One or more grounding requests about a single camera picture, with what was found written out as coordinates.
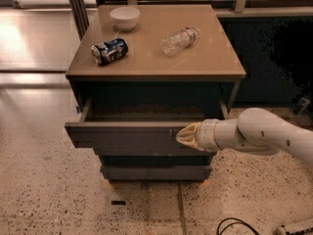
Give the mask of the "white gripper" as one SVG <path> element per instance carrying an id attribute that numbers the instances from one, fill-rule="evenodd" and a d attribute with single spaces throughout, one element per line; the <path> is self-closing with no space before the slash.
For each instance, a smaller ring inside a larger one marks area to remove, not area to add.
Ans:
<path id="1" fill-rule="evenodd" d="M 209 153 L 217 152 L 219 151 L 219 146 L 215 140 L 215 126 L 217 123 L 218 119 L 216 118 L 190 123 L 177 133 L 176 140 L 193 149 L 199 148 L 201 151 Z"/>

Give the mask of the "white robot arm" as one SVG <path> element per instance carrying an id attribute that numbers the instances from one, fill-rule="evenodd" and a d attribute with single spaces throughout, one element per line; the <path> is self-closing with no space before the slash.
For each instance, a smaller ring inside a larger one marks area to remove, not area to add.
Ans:
<path id="1" fill-rule="evenodd" d="M 313 132 L 260 108 L 246 109 L 237 118 L 191 123 L 176 134 L 176 140 L 208 153 L 233 149 L 271 156 L 285 151 L 313 165 Z"/>

